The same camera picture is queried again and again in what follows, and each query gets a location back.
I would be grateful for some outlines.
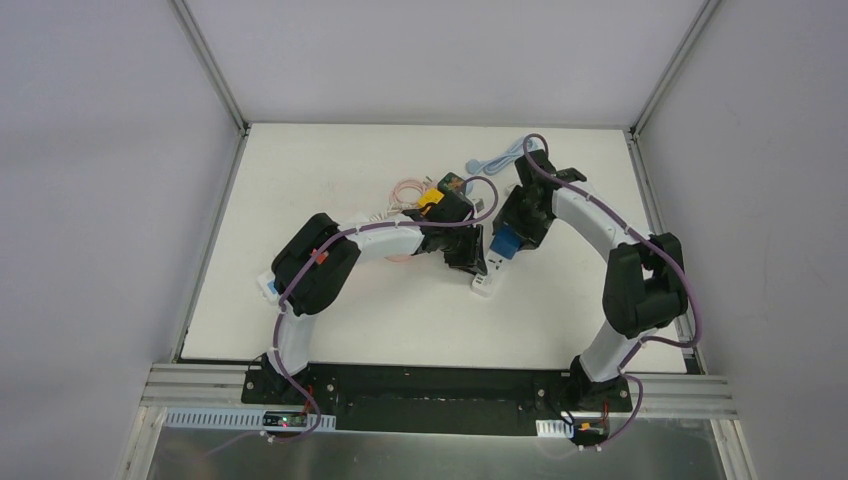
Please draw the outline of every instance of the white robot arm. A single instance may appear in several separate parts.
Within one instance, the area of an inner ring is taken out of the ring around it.
[[[682,266],[680,242],[671,234],[646,235],[634,227],[621,227],[586,195],[598,197],[586,177],[575,169],[557,172],[543,150],[530,152],[536,165],[578,193],[555,184],[531,168],[526,158],[516,163],[521,185],[515,187],[494,221],[495,239],[487,254],[488,274],[475,277],[472,290],[492,294],[498,277],[519,250],[537,248],[555,219],[571,225],[607,262],[603,308],[607,321],[591,345],[571,364],[571,378],[579,395],[603,390],[619,380],[619,367],[642,337],[655,333],[688,308],[680,279],[631,233],[637,233]],[[645,278],[644,270],[652,272]]]

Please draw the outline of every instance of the light blue cable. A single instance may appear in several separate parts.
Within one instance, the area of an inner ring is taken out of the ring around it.
[[[528,145],[528,150],[538,150],[542,148],[535,138],[532,138],[532,145]],[[524,156],[522,142],[524,137],[519,138],[503,155],[497,156],[491,160],[481,162],[477,159],[471,159],[465,163],[465,170],[471,175],[480,175],[480,172],[492,176],[508,167],[512,162]]]

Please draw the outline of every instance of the aluminum frame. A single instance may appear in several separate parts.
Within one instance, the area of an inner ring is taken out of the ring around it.
[[[212,55],[209,44],[206,43],[206,39],[203,37],[203,32],[200,31],[200,26],[197,24],[194,14],[191,13],[191,8],[189,8],[186,0],[168,0],[168,3],[171,5],[174,16],[182,27],[186,39],[191,44],[191,49],[194,51],[195,56],[197,56],[197,60],[206,72],[212,88],[215,90],[221,103],[224,104],[224,108],[227,109],[227,113],[233,123],[235,123],[239,133],[244,134],[248,128],[247,121],[245,121],[244,115],[241,113],[238,103],[236,103],[235,96],[233,96],[227,80],[224,78],[223,73],[221,73],[218,62],[215,61],[215,57]]]
[[[154,364],[141,396],[142,407],[245,408],[241,403],[247,366]],[[636,374],[645,387],[640,418],[738,420],[727,379],[715,375]],[[638,386],[630,385],[631,392]],[[267,405],[300,409],[302,405]],[[626,417],[629,413],[611,413]]]

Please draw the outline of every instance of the yellow component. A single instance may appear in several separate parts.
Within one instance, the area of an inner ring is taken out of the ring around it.
[[[431,188],[424,192],[424,195],[421,195],[421,198],[418,199],[418,208],[421,209],[421,213],[427,213],[427,210],[430,210],[430,207],[424,208],[428,203],[439,203],[444,198],[445,194],[436,190],[435,188]]]

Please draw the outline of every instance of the pink cable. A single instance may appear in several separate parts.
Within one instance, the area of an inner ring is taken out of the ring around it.
[[[309,257],[309,260],[307,260],[306,263],[303,264],[303,266],[300,268],[300,271],[297,272],[297,275],[295,275],[294,278],[292,278],[292,281],[286,286],[286,289],[280,295],[280,301],[279,301],[280,314],[277,316],[277,321],[274,324],[274,339],[273,339],[273,344],[272,344],[272,350],[274,351],[274,359],[277,361],[277,365],[280,367],[280,373],[282,373],[283,377],[286,379],[286,381],[288,381],[298,392],[300,392],[300,394],[303,395],[304,398],[306,398],[306,401],[309,402],[312,405],[312,408],[315,409],[315,415],[316,415],[317,418],[315,419],[314,425],[312,425],[308,429],[300,432],[298,435],[295,435],[295,436],[292,436],[292,437],[279,437],[279,438],[271,437],[271,438],[274,438],[274,442],[287,443],[287,442],[292,442],[292,441],[295,441],[295,440],[302,440],[302,439],[308,437],[309,435],[312,435],[315,432],[315,430],[317,430],[318,427],[321,425],[321,409],[318,408],[318,403],[315,401],[315,399],[312,397],[312,395],[309,394],[309,392],[307,392],[303,387],[301,387],[294,380],[294,378],[292,378],[292,376],[289,374],[288,370],[286,370],[285,365],[283,365],[283,359],[280,356],[279,334],[280,334],[280,330],[282,329],[283,322],[285,321],[285,318],[286,318],[286,300],[289,298],[292,291],[294,291],[294,288],[295,288],[295,286],[297,286],[298,282],[300,282],[300,280],[303,278],[303,276],[306,275],[306,272],[308,272],[309,269],[312,267],[312,265],[315,263],[316,259],[319,256],[321,256],[321,254],[324,253],[330,247],[330,245],[332,245],[336,240],[339,240],[340,238],[343,238],[343,237],[346,237],[348,235],[357,233],[358,231],[359,232],[365,232],[365,231],[368,231],[368,230],[376,230],[376,229],[379,229],[379,228],[396,228],[396,227],[457,228],[457,227],[465,227],[465,226],[468,226],[468,225],[474,225],[476,223],[482,222],[483,220],[486,220],[487,218],[489,218],[495,212],[495,210],[498,207],[498,189],[497,189],[497,187],[495,187],[495,184],[492,183],[491,180],[489,180],[486,177],[481,177],[481,176],[469,177],[468,179],[465,180],[465,182],[463,182],[463,185],[465,183],[468,183],[468,182],[471,182],[471,181],[474,181],[474,180],[480,180],[480,181],[485,182],[487,185],[489,185],[489,187],[492,189],[492,193],[495,195],[495,199],[492,202],[491,208],[489,208],[489,210],[487,210],[486,213],[483,214],[482,216],[480,216],[478,218],[463,220],[461,222],[426,222],[426,221],[424,221],[424,222],[406,221],[406,222],[398,222],[398,223],[395,223],[393,221],[392,222],[379,222],[379,223],[371,223],[371,224],[367,224],[367,225],[362,225],[359,228],[349,228],[347,230],[342,230],[342,231],[336,233],[335,235],[331,236],[330,238],[328,238],[327,241],[325,241],[320,247],[318,247],[317,250],[312,252],[312,255]]]

